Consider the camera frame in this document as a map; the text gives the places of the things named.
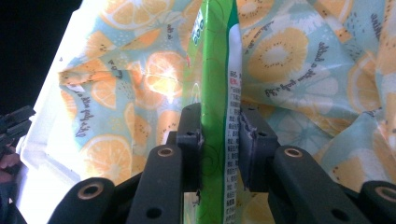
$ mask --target dark background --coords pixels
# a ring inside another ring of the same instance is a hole
[[[0,0],[0,115],[35,100],[81,0]]]

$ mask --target green package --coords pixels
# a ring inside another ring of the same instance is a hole
[[[185,104],[201,101],[205,138],[196,223],[235,222],[241,52],[236,3],[203,1],[188,50],[185,80],[192,81],[184,85]]]

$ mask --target metal rivet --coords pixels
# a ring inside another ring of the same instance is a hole
[[[89,200],[101,194],[103,192],[103,189],[103,183],[93,182],[89,185],[82,187],[78,191],[78,197],[82,200]]]
[[[391,189],[388,187],[376,187],[375,192],[390,202],[396,203],[396,189]]]
[[[166,147],[166,148],[161,148],[158,150],[158,155],[161,157],[169,157],[174,154],[174,150],[172,148]]]
[[[290,157],[302,157],[303,153],[295,148],[286,148],[285,154]]]

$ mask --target fabric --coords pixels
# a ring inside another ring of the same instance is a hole
[[[396,1],[236,3],[242,101],[259,108],[279,143],[307,150],[356,191],[368,180],[396,183]],[[108,0],[74,13],[65,36],[78,35],[56,63],[82,178],[119,184],[141,172],[181,108],[201,101],[202,80],[183,76],[200,66],[187,50],[201,4]],[[266,197],[239,183],[236,222],[272,222]]]

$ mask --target clamp jaw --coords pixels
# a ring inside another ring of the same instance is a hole
[[[146,168],[114,186],[104,178],[76,184],[49,223],[182,223],[183,193],[201,181],[199,104],[182,111],[177,132],[148,155]],[[268,192],[276,223],[396,223],[396,186],[382,181],[360,193],[334,183],[305,150],[281,146],[257,109],[240,115],[239,170],[252,192]]]

